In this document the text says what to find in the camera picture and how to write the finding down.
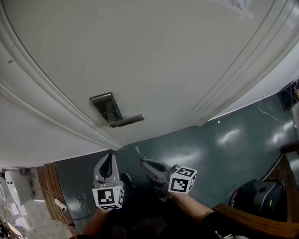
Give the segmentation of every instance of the person's right arm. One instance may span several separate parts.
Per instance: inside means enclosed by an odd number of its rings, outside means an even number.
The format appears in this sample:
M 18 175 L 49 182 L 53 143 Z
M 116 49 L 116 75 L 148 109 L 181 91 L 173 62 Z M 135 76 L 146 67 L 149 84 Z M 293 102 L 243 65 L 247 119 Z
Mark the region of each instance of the person's right arm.
M 214 212 L 212 209 L 200 204 L 188 194 L 171 193 L 170 198 L 176 202 L 184 213 L 198 222 L 201 222 L 207 215 Z

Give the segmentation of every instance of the white cube with black markers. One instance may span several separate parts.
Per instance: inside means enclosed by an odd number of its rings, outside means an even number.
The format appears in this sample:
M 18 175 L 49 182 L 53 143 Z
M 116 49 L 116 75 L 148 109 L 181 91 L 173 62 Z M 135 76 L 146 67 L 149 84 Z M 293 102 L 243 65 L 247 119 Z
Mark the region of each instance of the white cube with black markers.
M 171 175 L 169 192 L 188 194 L 195 183 L 197 170 L 182 166 Z
M 124 194 L 121 186 L 93 189 L 95 203 L 102 210 L 121 208 Z

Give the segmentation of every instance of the person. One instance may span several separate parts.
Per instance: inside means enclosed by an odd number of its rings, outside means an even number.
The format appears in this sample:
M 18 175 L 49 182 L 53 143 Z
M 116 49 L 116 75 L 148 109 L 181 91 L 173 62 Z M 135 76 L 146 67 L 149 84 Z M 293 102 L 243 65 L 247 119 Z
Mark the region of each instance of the person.
M 152 188 L 136 188 L 122 173 L 125 198 L 118 210 L 97 209 L 82 235 L 73 239 L 209 238 L 229 235 L 228 218 L 188 194 L 171 193 L 164 203 Z

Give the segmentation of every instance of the wooden furniture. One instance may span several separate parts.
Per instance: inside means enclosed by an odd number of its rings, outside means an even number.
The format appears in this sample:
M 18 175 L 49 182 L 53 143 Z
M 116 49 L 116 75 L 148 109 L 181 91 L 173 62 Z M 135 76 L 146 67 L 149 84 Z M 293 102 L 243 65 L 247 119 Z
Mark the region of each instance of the wooden furniture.
M 60 184 L 59 184 L 55 164 L 49 163 L 49 164 L 45 164 L 44 166 L 38 167 L 37 174 L 38 174 L 40 185 L 44 189 L 46 189 L 53 198 L 57 198 L 58 200 L 60 200 L 62 203 L 65 204 L 65 200 L 62 191 L 60 189 Z M 43 192 L 43 197 L 46 201 L 47 208 L 51 215 L 51 218 L 56 221 L 60 220 L 62 223 L 67 225 L 74 225 L 74 222 L 69 212 L 67 211 L 64 215 L 62 215 L 63 214 L 62 209 L 54 203 L 54 199 L 44 190 L 42 190 L 42 192 Z
M 297 152 L 299 155 L 299 141 L 281 147 L 281 155 L 273 167 L 265 174 L 262 180 L 278 180 L 285 184 L 287 200 L 287 222 L 278 222 L 261 218 L 236 208 L 223 204 L 217 205 L 214 210 L 240 226 L 244 235 L 251 238 L 288 239 L 299 238 L 299 192 L 286 153 Z

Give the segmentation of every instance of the person's arm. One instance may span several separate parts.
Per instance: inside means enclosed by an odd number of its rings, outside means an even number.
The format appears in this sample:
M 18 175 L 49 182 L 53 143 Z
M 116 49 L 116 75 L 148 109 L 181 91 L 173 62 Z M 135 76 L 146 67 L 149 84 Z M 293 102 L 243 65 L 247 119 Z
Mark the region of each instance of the person's arm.
M 170 198 L 176 202 L 179 208 L 198 222 L 214 212 L 212 209 L 200 204 L 188 194 L 171 193 Z
M 97 209 L 92 219 L 86 224 L 82 234 L 96 239 L 99 238 L 110 211 Z

